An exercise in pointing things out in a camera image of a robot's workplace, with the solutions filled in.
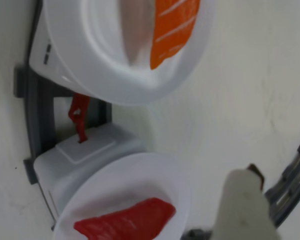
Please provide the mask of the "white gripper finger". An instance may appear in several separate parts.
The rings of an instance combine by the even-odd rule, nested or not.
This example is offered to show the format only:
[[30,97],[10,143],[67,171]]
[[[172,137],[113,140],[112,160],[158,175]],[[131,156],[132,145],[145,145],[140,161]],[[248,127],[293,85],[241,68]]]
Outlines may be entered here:
[[263,194],[264,176],[250,164],[226,177],[216,220],[215,240],[276,240],[270,204]]

